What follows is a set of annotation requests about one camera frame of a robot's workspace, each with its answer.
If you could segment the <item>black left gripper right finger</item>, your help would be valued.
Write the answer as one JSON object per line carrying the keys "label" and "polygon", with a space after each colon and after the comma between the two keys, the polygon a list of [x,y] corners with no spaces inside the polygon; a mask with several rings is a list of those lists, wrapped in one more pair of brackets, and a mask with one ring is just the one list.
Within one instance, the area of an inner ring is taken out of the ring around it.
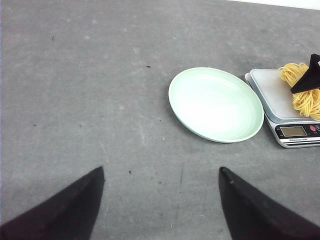
{"label": "black left gripper right finger", "polygon": [[320,227],[274,201],[227,167],[218,186],[224,217],[234,240],[318,240]]}

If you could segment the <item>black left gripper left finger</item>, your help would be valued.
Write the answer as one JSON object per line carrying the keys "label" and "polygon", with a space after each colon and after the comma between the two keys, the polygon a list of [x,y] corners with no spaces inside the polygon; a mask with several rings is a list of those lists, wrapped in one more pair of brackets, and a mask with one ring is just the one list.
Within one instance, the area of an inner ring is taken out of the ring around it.
{"label": "black left gripper left finger", "polygon": [[88,240],[105,184],[97,167],[46,201],[0,227],[2,240]]}

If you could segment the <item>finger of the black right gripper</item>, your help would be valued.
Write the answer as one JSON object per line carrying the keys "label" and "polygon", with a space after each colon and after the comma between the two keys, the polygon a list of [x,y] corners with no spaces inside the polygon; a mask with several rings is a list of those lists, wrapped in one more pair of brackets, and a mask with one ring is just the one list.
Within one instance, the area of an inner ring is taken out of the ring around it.
{"label": "finger of the black right gripper", "polygon": [[292,94],[302,93],[320,88],[320,55],[310,56],[309,68],[297,83],[290,89]]}

